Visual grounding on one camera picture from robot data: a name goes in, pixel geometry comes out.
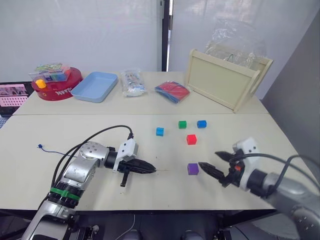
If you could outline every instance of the purple cube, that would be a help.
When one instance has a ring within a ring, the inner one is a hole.
[[[188,175],[198,175],[199,168],[197,163],[188,164]]]

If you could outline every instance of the plastic bag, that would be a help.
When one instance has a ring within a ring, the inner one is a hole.
[[[205,47],[206,54],[256,70],[266,55],[266,44],[249,24],[231,20],[216,21],[212,40]]]
[[[165,81],[159,86],[156,86],[154,90],[175,104],[181,102],[190,94],[189,89],[175,81]]]
[[[147,92],[145,82],[137,68],[121,72],[122,93],[126,97],[137,97]]]

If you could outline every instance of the laptop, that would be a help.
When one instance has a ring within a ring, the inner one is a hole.
[[[33,91],[30,81],[0,82],[0,129]]]

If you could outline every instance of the plastic tray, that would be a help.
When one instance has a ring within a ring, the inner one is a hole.
[[[71,94],[79,100],[101,103],[117,82],[115,74],[94,71],[72,89]]]

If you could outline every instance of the silver robotic arm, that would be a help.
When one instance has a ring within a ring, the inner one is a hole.
[[[224,187],[233,184],[244,191],[261,197],[275,209],[288,216],[295,224],[303,240],[320,239],[320,197],[308,190],[303,184],[289,178],[283,178],[280,185],[272,191],[279,178],[276,173],[258,170],[259,156],[244,157],[245,154],[259,153],[253,138],[239,141],[233,145],[234,153],[224,151],[216,154],[230,164],[227,176],[215,166],[199,162],[200,167],[216,178]]]
[[[156,171],[153,165],[135,158],[138,145],[133,138],[122,143],[119,152],[114,150],[97,142],[84,143],[62,178],[50,189],[21,239],[68,239],[76,213],[74,208],[94,177],[96,168],[106,167],[124,173],[122,187],[126,185],[129,172],[146,174]]]

